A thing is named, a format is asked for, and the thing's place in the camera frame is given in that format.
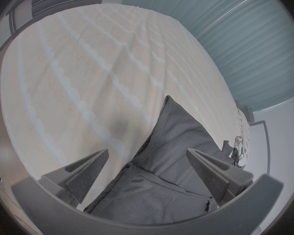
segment brown floor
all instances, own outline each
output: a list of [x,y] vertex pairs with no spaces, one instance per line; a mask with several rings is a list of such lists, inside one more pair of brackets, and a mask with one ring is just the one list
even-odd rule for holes
[[[9,45],[10,43],[0,53],[0,71],[4,54]],[[3,183],[0,184],[0,201],[12,217],[14,215],[17,216],[19,220],[22,220],[25,223],[25,225],[30,227],[29,229],[37,231],[35,225],[27,218],[25,213],[18,207],[16,199],[13,197],[11,192],[11,186],[19,182],[20,180],[26,178],[28,175],[28,172],[26,171],[25,167],[18,158],[14,148],[12,147],[10,138],[7,133],[7,129],[3,122],[0,102],[0,177],[2,178]]]

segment black cloth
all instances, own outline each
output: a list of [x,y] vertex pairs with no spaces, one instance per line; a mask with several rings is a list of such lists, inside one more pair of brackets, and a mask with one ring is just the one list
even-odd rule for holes
[[177,222],[215,210],[216,201],[186,157],[188,148],[233,162],[205,128],[167,96],[148,139],[84,211],[142,225]]

